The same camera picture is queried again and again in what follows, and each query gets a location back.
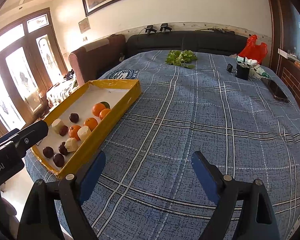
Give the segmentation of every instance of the smartphone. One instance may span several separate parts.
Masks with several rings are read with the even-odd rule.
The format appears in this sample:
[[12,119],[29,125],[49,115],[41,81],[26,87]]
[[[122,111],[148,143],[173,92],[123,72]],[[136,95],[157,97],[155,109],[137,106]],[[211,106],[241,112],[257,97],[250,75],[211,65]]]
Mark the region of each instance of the smartphone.
[[276,100],[283,101],[285,103],[289,103],[290,100],[286,96],[286,94],[281,90],[276,82],[272,79],[261,78],[262,82],[266,85],[269,91],[272,93],[273,97]]

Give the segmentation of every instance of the tangerine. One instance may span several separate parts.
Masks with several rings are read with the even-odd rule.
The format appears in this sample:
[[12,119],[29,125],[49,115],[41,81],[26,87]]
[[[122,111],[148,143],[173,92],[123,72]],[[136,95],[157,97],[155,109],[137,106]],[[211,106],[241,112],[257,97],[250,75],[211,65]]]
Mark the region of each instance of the tangerine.
[[80,141],[80,138],[78,136],[78,131],[79,131],[80,128],[81,128],[80,125],[73,125],[73,126],[71,126],[69,128],[69,131],[68,131],[70,138],[76,138],[77,141]]
[[109,108],[106,108],[106,109],[103,109],[100,114],[99,114],[99,117],[100,119],[104,119],[104,117],[110,112],[110,109]]
[[105,105],[102,103],[95,104],[92,108],[92,113],[94,116],[99,116],[100,112],[106,109]]
[[90,131],[92,132],[97,127],[98,121],[95,118],[90,117],[84,121],[83,125],[88,126]]

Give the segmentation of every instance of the blue gripper pad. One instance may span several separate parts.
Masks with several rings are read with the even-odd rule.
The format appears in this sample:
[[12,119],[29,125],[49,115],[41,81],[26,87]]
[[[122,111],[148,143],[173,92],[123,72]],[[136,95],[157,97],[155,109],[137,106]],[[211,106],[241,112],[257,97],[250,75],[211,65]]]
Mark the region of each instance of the blue gripper pad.
[[218,194],[218,184],[209,171],[210,166],[212,165],[208,163],[208,161],[199,151],[196,151],[192,154],[191,164],[208,199],[218,205],[220,200],[220,196]]
[[80,184],[80,196],[78,199],[80,205],[90,198],[105,165],[106,155],[101,151]]

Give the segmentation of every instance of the bed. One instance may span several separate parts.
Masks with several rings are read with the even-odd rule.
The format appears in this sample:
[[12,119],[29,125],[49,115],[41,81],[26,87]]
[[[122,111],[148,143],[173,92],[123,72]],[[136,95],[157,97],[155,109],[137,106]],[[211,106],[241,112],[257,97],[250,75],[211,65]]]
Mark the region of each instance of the bed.
[[[300,215],[300,109],[268,68],[290,103],[274,100],[257,79],[226,71],[233,58],[196,53],[196,68],[165,64],[169,51],[135,55],[101,79],[139,79],[142,94],[100,149],[106,166],[82,205],[99,239],[198,239],[215,205],[190,163],[200,150],[223,174],[261,179],[273,204],[281,239]],[[54,181],[32,155],[26,167],[35,181]],[[238,210],[225,239],[231,239]],[[67,228],[60,205],[60,223]]]

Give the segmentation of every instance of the floor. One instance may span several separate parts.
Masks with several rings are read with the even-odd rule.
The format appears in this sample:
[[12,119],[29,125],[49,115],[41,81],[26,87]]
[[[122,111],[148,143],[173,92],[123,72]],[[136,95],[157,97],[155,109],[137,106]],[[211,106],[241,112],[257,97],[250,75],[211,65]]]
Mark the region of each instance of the floor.
[[[24,167],[20,172],[6,181],[4,192],[1,192],[1,196],[16,209],[16,218],[19,221],[32,185],[33,181],[26,171],[26,167]],[[68,234],[63,227],[61,229],[64,233]]]

